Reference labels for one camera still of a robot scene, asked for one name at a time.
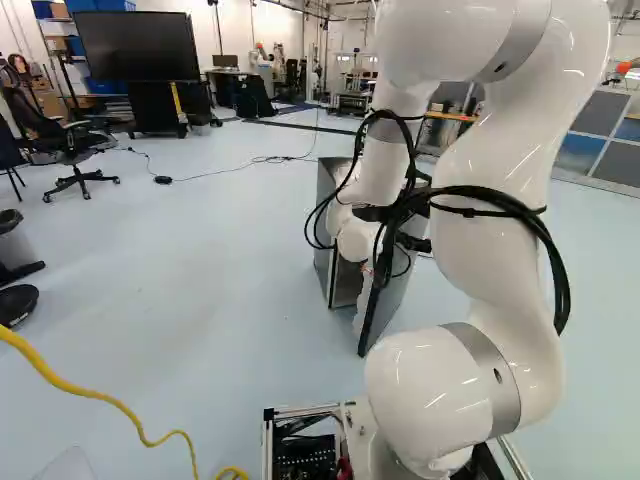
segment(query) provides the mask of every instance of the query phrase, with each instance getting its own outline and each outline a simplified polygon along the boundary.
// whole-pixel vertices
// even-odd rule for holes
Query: black bag
[[[247,75],[240,80],[236,92],[236,115],[241,118],[273,117],[278,111],[273,108],[259,75]]]

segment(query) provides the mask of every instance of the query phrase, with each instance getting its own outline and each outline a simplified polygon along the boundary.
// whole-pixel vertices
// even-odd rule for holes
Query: orange object
[[[620,75],[626,75],[632,68],[632,62],[620,62],[616,67],[616,72]]]

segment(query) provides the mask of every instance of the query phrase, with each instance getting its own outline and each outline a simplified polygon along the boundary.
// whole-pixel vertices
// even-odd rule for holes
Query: office chair
[[[22,132],[23,139],[18,141],[21,148],[29,151],[37,151],[55,155],[55,163],[68,165],[73,168],[73,176],[58,178],[56,188],[44,193],[42,201],[51,203],[51,196],[75,185],[80,185],[82,196],[85,200],[91,199],[87,190],[87,181],[120,183],[119,177],[106,177],[102,170],[82,173],[77,165],[89,159],[96,153],[108,148],[112,138],[107,135],[89,131],[90,120],[61,125],[58,120],[62,117],[45,117],[36,110],[27,100],[24,92],[17,87],[3,87],[4,98],[9,105],[18,128]],[[31,139],[27,135],[27,129],[37,134],[37,138]]]

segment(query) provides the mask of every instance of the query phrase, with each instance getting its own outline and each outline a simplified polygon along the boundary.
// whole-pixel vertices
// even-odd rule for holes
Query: black cable
[[[557,247],[555,246],[549,230],[538,216],[538,210],[531,210],[520,200],[498,190],[475,185],[456,185],[432,190],[428,193],[414,194],[408,197],[403,203],[406,205],[411,200],[423,197],[425,201],[431,202],[434,197],[440,195],[460,196],[483,201],[509,214],[513,219],[518,220],[533,236],[538,238],[547,249],[551,272],[554,280],[555,293],[555,315],[554,326],[560,335],[567,324],[571,312],[571,289],[564,262]],[[470,209],[459,209],[461,215],[468,215]]]
[[[297,157],[292,157],[292,156],[282,156],[282,155],[273,155],[273,156],[259,156],[259,157],[253,157],[252,159],[250,159],[247,163],[244,163],[242,165],[240,165],[239,167],[234,167],[234,168],[228,168],[228,169],[223,169],[223,170],[216,170],[213,172],[206,172],[206,173],[201,173],[198,175],[192,175],[190,177],[185,177],[185,178],[174,178],[173,181],[174,182],[188,182],[190,180],[195,180],[198,178],[203,178],[203,177],[210,177],[210,176],[214,176],[214,175],[220,175],[223,173],[232,173],[232,172],[239,172],[240,170],[244,170],[245,168],[249,168],[252,167],[254,165],[258,165],[261,163],[269,163],[272,165],[275,164],[281,164],[281,163],[287,163],[287,162],[311,162],[311,163],[317,163],[317,160],[313,160],[313,159],[308,159],[307,157],[309,157],[309,155],[311,155],[313,153],[313,151],[316,148],[317,142],[318,142],[318,126],[320,123],[320,108],[316,109],[316,128],[315,128],[315,133],[313,136],[313,143],[311,144],[311,147],[309,148],[309,150],[304,154],[304,155],[300,155]],[[147,173],[149,173],[149,175],[151,175],[152,177],[158,177],[161,176],[160,174],[155,173],[153,170],[151,170],[151,157],[144,153],[144,152],[139,152],[137,150],[135,150],[133,147],[127,147],[127,148],[114,148],[113,150],[121,150],[121,151],[128,151],[131,153],[134,153],[136,155],[140,155],[142,157],[145,157],[147,159],[147,164],[146,164],[146,169],[147,169]]]
[[[304,236],[307,243],[311,247],[315,248],[316,250],[331,250],[334,247],[334,245],[324,245],[318,239],[316,232],[317,232],[318,224],[320,222],[320,218],[322,217],[322,214],[324,213],[324,211],[329,207],[329,204],[335,198],[337,198],[340,192],[344,190],[344,188],[348,185],[351,179],[351,176],[353,175],[353,172],[358,163],[358,155],[360,153],[360,150],[362,147],[362,141],[365,136],[365,129],[380,119],[394,120],[398,125],[398,127],[400,128],[400,131],[402,132],[402,136],[407,146],[407,151],[409,152],[409,167],[407,169],[407,182],[404,188],[402,189],[402,191],[400,192],[398,201],[401,201],[407,198],[411,194],[411,192],[413,191],[416,185],[416,171],[417,171],[415,167],[416,152],[413,146],[413,137],[411,135],[411,131],[409,130],[409,127],[407,126],[405,120],[417,120],[421,118],[423,117],[419,116],[419,117],[403,118],[403,117],[400,117],[399,115],[396,115],[391,110],[373,110],[372,113],[362,121],[362,123],[360,124],[360,127],[358,128],[358,131],[356,132],[356,138],[355,138],[354,149],[353,149],[353,157],[351,160],[351,167],[349,168],[349,172],[345,176],[342,183],[331,194],[329,194],[318,205],[316,205],[316,207],[311,211],[311,213],[307,217],[307,220],[305,221]],[[429,175],[424,173],[422,173],[421,175],[423,177],[428,178],[429,182],[431,181],[431,177]],[[308,233],[309,225],[311,224],[311,220],[314,218],[314,216],[315,216],[315,220],[313,222],[313,236],[314,236],[315,243],[311,241]]]
[[[328,208],[331,201],[337,198],[338,194],[348,184],[358,161],[358,153],[360,151],[365,128],[381,118],[395,120],[398,124],[398,127],[400,128],[407,144],[409,166],[407,169],[407,182],[398,195],[397,200],[388,207],[389,213],[387,215],[387,219],[386,221],[382,221],[380,223],[380,228],[376,233],[372,253],[374,285],[378,288],[385,288],[392,278],[398,278],[399,276],[404,275],[411,268],[410,262],[408,267],[403,272],[398,274],[392,273],[393,251],[396,246],[396,235],[402,225],[409,221],[409,219],[415,214],[414,212],[411,212],[410,204],[413,203],[415,206],[416,200],[424,201],[424,206],[426,207],[429,207],[429,205],[431,205],[434,208],[439,208],[450,213],[463,215],[465,218],[473,218],[475,216],[513,218],[519,221],[531,235],[539,239],[547,249],[554,282],[555,314],[553,323],[556,332],[558,333],[558,335],[560,335],[566,327],[571,312],[571,288],[567,271],[564,266],[564,262],[562,261],[560,252],[555,246],[549,230],[539,218],[539,214],[542,213],[546,209],[546,207],[532,210],[520,200],[504,192],[474,185],[456,185],[432,189],[427,192],[412,193],[415,188],[417,176],[417,170],[415,167],[416,150],[411,139],[411,133],[405,123],[406,119],[399,117],[389,110],[374,111],[362,122],[360,128],[358,129],[358,132],[356,133],[354,155],[351,163],[351,168],[349,169],[347,176],[329,196],[327,196],[316,206],[316,208],[311,212],[305,222],[304,234],[309,245],[311,245],[313,248],[318,249],[331,249],[334,247],[333,245],[323,245],[318,240],[316,235],[318,222],[324,211]],[[471,198],[488,203],[493,207],[496,207],[498,211],[481,211],[473,208],[453,208],[446,205],[434,204],[431,202],[434,197],[441,195]],[[314,215],[316,216],[314,221],[314,237],[316,240],[316,244],[313,244],[310,241],[308,235],[308,227]],[[378,257],[378,244],[381,237],[383,236],[383,233],[384,238],[382,240],[382,252],[380,254],[380,257]]]
[[[407,257],[407,266],[400,273],[391,275],[391,278],[400,278],[401,276],[409,273],[409,270],[411,270],[411,266],[413,265],[413,262],[411,261],[411,255],[409,255],[409,253],[407,253],[407,251],[404,248],[402,248],[400,245],[396,245],[396,248],[400,250],[402,253],[404,253],[405,257]]]

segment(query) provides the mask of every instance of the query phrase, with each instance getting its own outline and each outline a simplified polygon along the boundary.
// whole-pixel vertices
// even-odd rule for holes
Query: large monitor
[[[198,80],[191,19],[178,12],[77,12],[78,33],[96,80]]]

